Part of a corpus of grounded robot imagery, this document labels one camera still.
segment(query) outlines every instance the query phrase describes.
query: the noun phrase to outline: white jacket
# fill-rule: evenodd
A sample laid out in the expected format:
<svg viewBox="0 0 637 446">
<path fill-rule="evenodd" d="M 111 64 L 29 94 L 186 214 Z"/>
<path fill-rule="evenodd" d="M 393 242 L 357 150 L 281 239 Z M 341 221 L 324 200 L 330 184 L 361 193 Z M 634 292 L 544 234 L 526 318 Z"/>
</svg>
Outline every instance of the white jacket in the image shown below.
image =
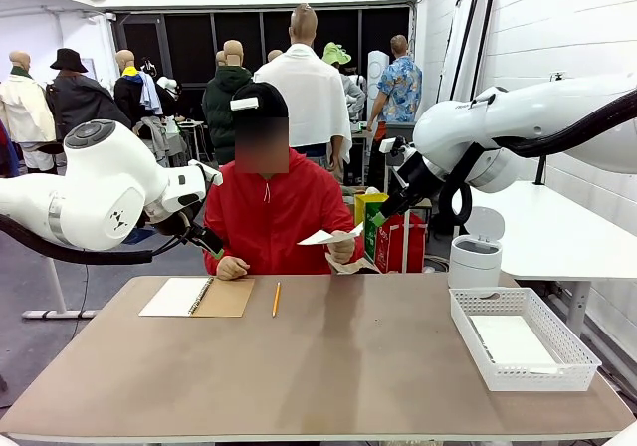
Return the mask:
<svg viewBox="0 0 637 446">
<path fill-rule="evenodd" d="M 307 45 L 294 44 L 255 73 L 255 82 L 277 88 L 288 105 L 290 147 L 327 144 L 344 137 L 340 158 L 349 162 L 351 127 L 338 70 Z"/>
<path fill-rule="evenodd" d="M 56 125 L 44 90 L 26 76 L 9 75 L 0 83 L 0 120 L 14 142 L 56 140 Z"/>
</svg>

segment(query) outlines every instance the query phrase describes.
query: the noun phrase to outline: robotic arm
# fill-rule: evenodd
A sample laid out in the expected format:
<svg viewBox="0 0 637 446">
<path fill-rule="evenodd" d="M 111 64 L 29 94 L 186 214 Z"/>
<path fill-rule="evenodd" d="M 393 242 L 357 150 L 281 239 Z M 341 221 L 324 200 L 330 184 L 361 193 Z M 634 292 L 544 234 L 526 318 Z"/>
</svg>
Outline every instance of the robotic arm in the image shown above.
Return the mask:
<svg viewBox="0 0 637 446">
<path fill-rule="evenodd" d="M 383 203 L 375 223 L 440 192 L 441 214 L 463 224 L 471 214 L 469 185 L 490 193 L 507 188 L 521 157 L 565 152 L 604 170 L 637 173 L 636 88 L 631 73 L 512 92 L 489 88 L 470 102 L 438 103 L 418 120 L 413 145 L 388 139 L 381 146 L 404 153 L 397 171 L 403 188 Z M 458 191 L 463 208 L 456 214 Z"/>
<path fill-rule="evenodd" d="M 221 184 L 220 172 L 196 161 L 163 168 L 130 130 L 112 120 L 79 125 L 65 138 L 64 149 L 65 176 L 0 179 L 0 228 L 9 225 L 16 232 L 17 223 L 50 243 L 104 251 L 119 245 L 142 219 L 163 234 L 215 255 L 223 252 L 221 240 L 193 222 L 206 181 Z M 86 261 L 84 252 L 71 252 Z"/>
</svg>

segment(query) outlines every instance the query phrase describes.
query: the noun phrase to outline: floral shirt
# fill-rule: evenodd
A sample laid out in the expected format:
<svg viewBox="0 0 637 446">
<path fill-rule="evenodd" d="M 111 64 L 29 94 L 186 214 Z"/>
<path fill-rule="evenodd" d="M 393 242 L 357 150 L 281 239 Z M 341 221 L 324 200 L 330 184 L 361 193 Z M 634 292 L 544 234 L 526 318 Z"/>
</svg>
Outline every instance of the floral shirt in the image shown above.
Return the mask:
<svg viewBox="0 0 637 446">
<path fill-rule="evenodd" d="M 387 95 L 378 120 L 389 122 L 413 122 L 422 96 L 422 71 L 408 56 L 403 56 L 389 65 L 378 89 Z"/>
</svg>

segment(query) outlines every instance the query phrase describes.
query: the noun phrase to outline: brown tabletop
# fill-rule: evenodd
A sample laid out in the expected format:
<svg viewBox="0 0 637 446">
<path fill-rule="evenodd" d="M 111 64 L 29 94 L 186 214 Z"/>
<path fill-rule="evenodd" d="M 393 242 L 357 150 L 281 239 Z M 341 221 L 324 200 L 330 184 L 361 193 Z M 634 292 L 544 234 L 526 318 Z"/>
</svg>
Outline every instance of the brown tabletop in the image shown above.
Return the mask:
<svg viewBox="0 0 637 446">
<path fill-rule="evenodd" d="M 86 442 L 548 440 L 606 437 L 634 420 L 599 376 L 585 393 L 490 392 L 451 320 L 445 275 L 256 279 L 239 319 L 139 317 L 166 278 L 131 280 L 0 431 Z"/>
</svg>

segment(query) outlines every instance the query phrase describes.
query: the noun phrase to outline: green hat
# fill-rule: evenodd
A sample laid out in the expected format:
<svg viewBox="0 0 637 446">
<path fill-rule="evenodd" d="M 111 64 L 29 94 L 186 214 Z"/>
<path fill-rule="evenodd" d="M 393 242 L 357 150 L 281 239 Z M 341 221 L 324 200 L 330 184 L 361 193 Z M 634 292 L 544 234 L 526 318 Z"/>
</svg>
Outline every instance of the green hat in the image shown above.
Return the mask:
<svg viewBox="0 0 637 446">
<path fill-rule="evenodd" d="M 342 45 L 330 41 L 325 45 L 325 49 L 322 51 L 322 60 L 329 65 L 333 65 L 334 63 L 346 65 L 351 61 L 351 56 L 342 48 Z"/>
</svg>

